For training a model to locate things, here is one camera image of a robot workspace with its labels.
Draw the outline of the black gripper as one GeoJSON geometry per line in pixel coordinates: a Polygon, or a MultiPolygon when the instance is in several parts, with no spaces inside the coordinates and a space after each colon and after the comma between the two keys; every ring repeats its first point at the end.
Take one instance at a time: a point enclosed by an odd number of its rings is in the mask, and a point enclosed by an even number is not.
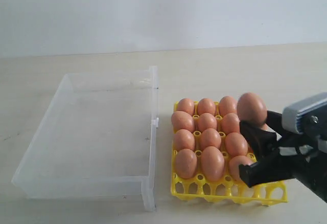
{"type": "Polygon", "coordinates": [[[288,132],[282,127],[282,114],[270,110],[266,122],[274,132],[240,121],[240,132],[259,160],[240,164],[240,179],[251,188],[295,178],[326,201],[326,132],[288,132]]]}

